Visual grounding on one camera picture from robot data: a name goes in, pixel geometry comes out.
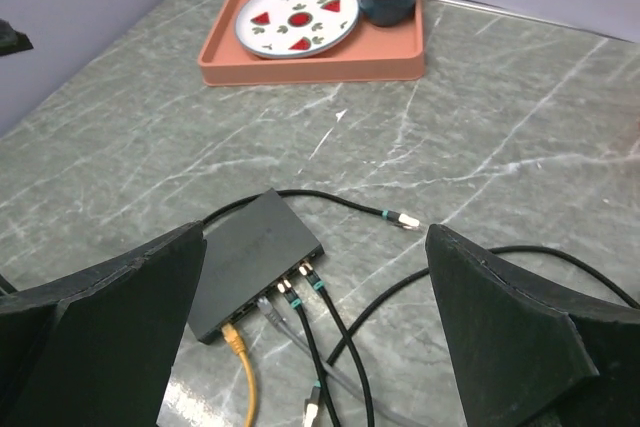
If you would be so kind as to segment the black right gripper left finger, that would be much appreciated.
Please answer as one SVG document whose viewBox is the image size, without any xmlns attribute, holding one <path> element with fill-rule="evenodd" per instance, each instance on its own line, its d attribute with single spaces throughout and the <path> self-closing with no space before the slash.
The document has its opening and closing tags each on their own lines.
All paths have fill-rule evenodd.
<svg viewBox="0 0 640 427">
<path fill-rule="evenodd" d="M 2 295 L 2 425 L 156 425 L 205 252 L 191 222 Z"/>
</svg>

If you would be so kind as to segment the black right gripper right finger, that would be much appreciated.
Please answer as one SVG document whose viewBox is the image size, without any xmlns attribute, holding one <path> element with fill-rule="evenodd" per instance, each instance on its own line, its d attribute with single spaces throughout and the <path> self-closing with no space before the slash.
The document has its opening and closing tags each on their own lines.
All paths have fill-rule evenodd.
<svg viewBox="0 0 640 427">
<path fill-rule="evenodd" d="M 425 251 L 470 426 L 639 423 L 639 304 L 571 290 L 441 224 Z"/>
</svg>

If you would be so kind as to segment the black network switch box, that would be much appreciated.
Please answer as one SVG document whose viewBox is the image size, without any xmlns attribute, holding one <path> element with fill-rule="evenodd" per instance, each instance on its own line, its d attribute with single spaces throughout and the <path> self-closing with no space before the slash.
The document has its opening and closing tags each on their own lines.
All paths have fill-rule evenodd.
<svg viewBox="0 0 640 427">
<path fill-rule="evenodd" d="M 271 189 L 205 237 L 200 280 L 188 317 L 196 339 L 210 344 L 304 260 L 324 254 L 318 238 Z"/>
</svg>

